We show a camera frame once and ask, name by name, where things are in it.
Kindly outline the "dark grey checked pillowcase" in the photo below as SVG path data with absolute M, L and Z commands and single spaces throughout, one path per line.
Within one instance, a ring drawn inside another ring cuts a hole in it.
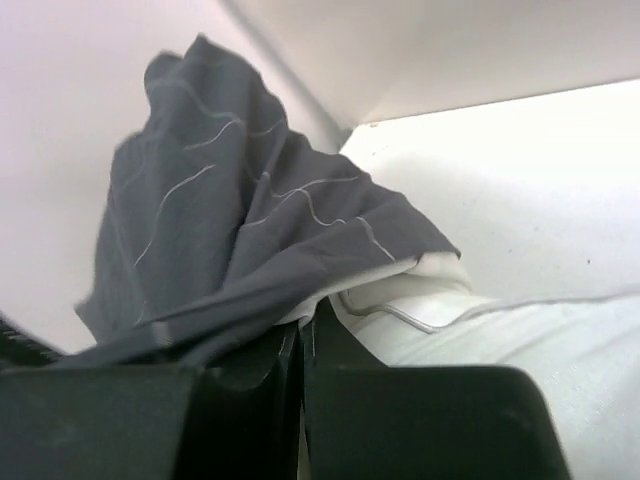
M 150 114 L 116 149 L 89 295 L 96 344 L 60 369 L 203 365 L 317 303 L 440 266 L 451 241 L 347 157 L 315 150 L 242 57 L 197 37 L 144 74 Z

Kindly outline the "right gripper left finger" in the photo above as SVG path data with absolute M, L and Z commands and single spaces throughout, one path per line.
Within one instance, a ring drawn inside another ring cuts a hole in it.
M 298 337 L 295 324 L 274 327 L 208 366 L 200 377 L 199 390 L 213 393 L 285 390 L 291 365 L 295 363 Z

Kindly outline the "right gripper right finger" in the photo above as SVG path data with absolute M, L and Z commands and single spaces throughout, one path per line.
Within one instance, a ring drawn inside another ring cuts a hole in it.
M 384 368 L 384 364 L 340 322 L 329 298 L 319 302 L 300 336 L 304 362 L 309 367 Z

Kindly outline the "white pillow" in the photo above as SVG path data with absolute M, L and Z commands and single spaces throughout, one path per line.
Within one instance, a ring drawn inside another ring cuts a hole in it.
M 576 479 L 639 475 L 639 291 L 498 300 L 475 294 L 460 260 L 430 253 L 330 284 L 323 298 L 384 364 L 516 367 L 550 409 Z

